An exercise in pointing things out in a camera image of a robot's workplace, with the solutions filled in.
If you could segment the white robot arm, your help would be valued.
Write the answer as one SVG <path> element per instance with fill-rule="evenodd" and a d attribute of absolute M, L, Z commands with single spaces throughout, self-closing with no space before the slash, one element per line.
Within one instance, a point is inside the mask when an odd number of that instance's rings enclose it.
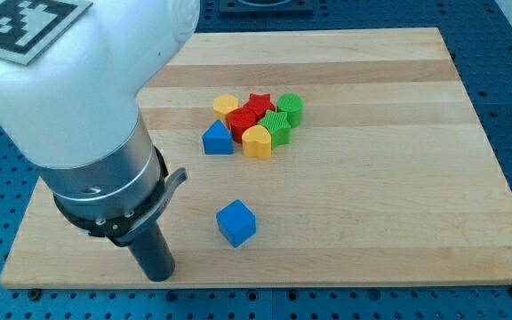
<path fill-rule="evenodd" d="M 154 191 L 136 97 L 199 13 L 194 0 L 0 1 L 0 125 L 65 214 L 110 220 Z"/>

